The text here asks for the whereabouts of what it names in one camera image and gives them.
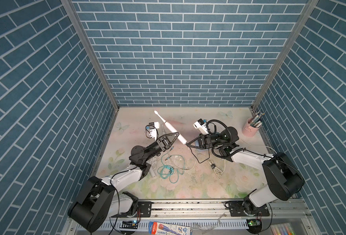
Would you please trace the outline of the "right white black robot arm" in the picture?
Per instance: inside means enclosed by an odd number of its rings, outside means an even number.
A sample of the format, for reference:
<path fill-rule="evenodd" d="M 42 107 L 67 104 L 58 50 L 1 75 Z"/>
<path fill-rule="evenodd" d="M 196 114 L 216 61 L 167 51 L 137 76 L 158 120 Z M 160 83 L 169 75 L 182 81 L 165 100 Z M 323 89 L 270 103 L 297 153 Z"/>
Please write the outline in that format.
<path fill-rule="evenodd" d="M 268 203 L 287 201 L 305 184 L 301 173 L 293 166 L 285 153 L 262 154 L 240 148 L 238 132 L 227 127 L 220 133 L 206 131 L 192 141 L 180 139 L 189 148 L 210 150 L 218 158 L 251 166 L 263 172 L 267 184 L 253 190 L 243 199 L 243 210 L 247 215 L 257 214 Z"/>

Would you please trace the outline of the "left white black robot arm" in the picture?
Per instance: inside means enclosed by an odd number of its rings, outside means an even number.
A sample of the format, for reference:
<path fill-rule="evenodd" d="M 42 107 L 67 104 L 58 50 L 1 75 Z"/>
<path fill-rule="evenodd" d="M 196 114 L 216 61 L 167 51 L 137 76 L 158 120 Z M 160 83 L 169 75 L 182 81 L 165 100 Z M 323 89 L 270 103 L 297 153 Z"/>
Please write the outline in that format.
<path fill-rule="evenodd" d="M 134 215 L 138 197 L 129 192 L 120 192 L 146 177 L 151 168 L 148 160 L 169 150 L 178 137 L 180 134 L 173 132 L 158 137 L 147 147 L 135 146 L 131 150 L 127 168 L 111 176 L 89 178 L 70 205 L 68 217 L 93 233 L 111 216 Z"/>

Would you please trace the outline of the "white electric toothbrush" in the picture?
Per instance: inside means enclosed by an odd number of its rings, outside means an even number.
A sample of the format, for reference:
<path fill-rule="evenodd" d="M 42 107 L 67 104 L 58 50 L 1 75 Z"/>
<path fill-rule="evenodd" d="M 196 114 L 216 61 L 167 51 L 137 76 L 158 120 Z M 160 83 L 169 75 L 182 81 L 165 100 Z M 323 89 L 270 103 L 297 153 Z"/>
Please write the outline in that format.
<path fill-rule="evenodd" d="M 164 123 L 164 125 L 171 131 L 171 132 L 178 132 L 174 127 L 173 125 L 171 125 L 168 121 L 166 121 L 156 110 L 154 110 L 154 113 L 162 120 L 162 122 Z M 181 135 L 180 132 L 179 133 L 179 136 L 178 136 L 178 139 L 179 141 L 185 145 L 187 143 L 187 140 Z"/>
<path fill-rule="evenodd" d="M 156 177 L 156 173 L 155 173 L 154 168 L 153 168 L 152 166 L 151 166 L 150 169 L 149 169 L 149 173 L 151 174 L 151 176 L 152 176 L 153 178 Z"/>

